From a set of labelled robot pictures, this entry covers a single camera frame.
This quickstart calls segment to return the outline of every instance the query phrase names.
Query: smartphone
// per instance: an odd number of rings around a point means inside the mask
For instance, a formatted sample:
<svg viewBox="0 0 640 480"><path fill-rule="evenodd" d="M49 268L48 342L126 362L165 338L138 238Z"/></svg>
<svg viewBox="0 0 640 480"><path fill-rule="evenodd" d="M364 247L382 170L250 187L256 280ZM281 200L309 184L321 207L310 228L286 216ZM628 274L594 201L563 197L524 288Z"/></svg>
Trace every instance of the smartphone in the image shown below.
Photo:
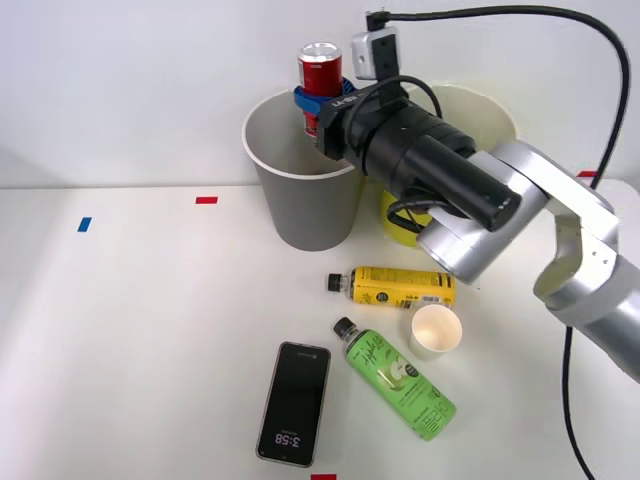
<svg viewBox="0 0 640 480"><path fill-rule="evenodd" d="M259 458L311 466L330 362L326 348L280 345L256 446Z"/></svg>

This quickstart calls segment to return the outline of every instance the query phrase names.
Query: gray paper bin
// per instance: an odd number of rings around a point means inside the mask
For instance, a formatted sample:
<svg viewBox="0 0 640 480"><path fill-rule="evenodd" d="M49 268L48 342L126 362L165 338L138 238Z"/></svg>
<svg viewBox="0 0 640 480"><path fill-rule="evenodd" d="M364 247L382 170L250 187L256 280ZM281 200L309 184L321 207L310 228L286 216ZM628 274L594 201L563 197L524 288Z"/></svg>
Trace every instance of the gray paper bin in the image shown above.
<svg viewBox="0 0 640 480"><path fill-rule="evenodd" d="M336 162L316 150L292 92L259 103L244 122L242 142L285 242L320 251L347 238L363 177L346 160Z"/></svg>

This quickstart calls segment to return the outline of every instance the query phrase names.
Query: red soda can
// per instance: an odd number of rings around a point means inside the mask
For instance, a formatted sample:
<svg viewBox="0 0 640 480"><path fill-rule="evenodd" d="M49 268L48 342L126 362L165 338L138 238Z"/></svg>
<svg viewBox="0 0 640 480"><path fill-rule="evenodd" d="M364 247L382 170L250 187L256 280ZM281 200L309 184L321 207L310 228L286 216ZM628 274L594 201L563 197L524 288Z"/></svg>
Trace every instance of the red soda can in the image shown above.
<svg viewBox="0 0 640 480"><path fill-rule="evenodd" d="M310 43L298 53L300 83L304 93L321 97L342 95L342 52L333 43ZM304 112L304 131L317 136L318 118Z"/></svg>

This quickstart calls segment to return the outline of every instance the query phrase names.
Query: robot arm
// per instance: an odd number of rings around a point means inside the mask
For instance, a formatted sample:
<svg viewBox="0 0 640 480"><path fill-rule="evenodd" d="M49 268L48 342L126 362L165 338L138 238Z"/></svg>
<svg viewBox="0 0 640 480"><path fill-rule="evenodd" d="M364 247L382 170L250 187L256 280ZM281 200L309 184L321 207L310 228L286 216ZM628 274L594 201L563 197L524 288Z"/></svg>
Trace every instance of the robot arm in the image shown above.
<svg viewBox="0 0 640 480"><path fill-rule="evenodd" d="M617 253L611 206L524 143L476 152L473 139L408 99L398 82L411 77L397 76L396 49L394 28L354 36L356 76L379 83L322 106L317 148L381 181L397 207L428 209L418 244L465 283L551 211L557 251L534 294L640 382L640 270Z"/></svg>

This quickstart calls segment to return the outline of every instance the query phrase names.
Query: can lid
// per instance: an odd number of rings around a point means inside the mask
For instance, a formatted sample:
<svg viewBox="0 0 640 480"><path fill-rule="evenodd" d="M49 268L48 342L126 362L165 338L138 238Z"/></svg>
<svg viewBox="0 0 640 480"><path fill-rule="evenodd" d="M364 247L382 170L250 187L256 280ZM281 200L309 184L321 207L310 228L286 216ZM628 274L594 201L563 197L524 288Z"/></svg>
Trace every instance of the can lid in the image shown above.
<svg viewBox="0 0 640 480"><path fill-rule="evenodd" d="M327 288L330 292L340 291L340 282L342 281L342 275L339 273L330 273L329 281L327 282Z"/></svg>
<svg viewBox="0 0 640 480"><path fill-rule="evenodd" d="M333 326L333 331L336 332L340 338L344 338L347 332L355 326L356 324L349 320L347 317L342 317Z"/></svg>
<svg viewBox="0 0 640 480"><path fill-rule="evenodd" d="M342 56L340 49L329 42L315 42L305 45L300 49L298 58L303 62L322 63L330 62Z"/></svg>

